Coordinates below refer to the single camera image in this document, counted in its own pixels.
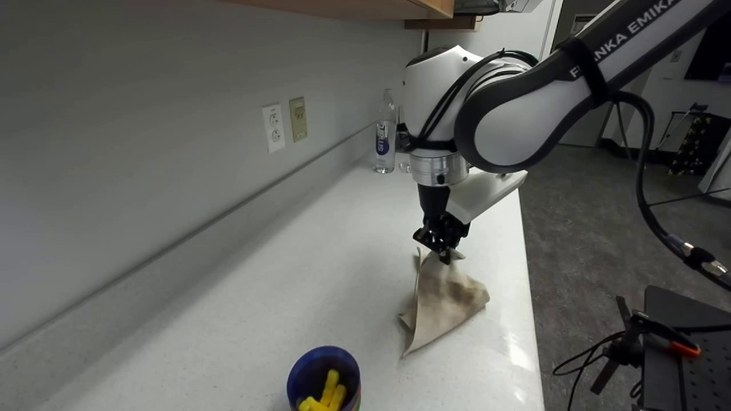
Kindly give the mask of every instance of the wall outlet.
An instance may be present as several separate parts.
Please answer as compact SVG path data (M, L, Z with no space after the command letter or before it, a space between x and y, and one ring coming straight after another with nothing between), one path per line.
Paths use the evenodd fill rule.
M281 102L264 106L259 109L259 117L264 121L270 153L285 149L287 139L285 139L285 127L282 127L282 108L281 108Z
M293 141L306 139L306 108L303 97L290 99L290 126L293 126Z

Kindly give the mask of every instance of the upper cabinet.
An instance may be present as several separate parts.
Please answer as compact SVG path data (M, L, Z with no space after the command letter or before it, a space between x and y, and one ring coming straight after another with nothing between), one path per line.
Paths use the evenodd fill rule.
M452 18L455 0L226 0L329 18Z

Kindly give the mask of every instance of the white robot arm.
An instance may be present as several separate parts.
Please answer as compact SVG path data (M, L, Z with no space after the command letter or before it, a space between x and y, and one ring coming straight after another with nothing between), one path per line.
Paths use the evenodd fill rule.
M467 224L582 115L729 11L731 0L616 0L537 67L462 49L414 60L400 124L425 213L414 237L450 262Z

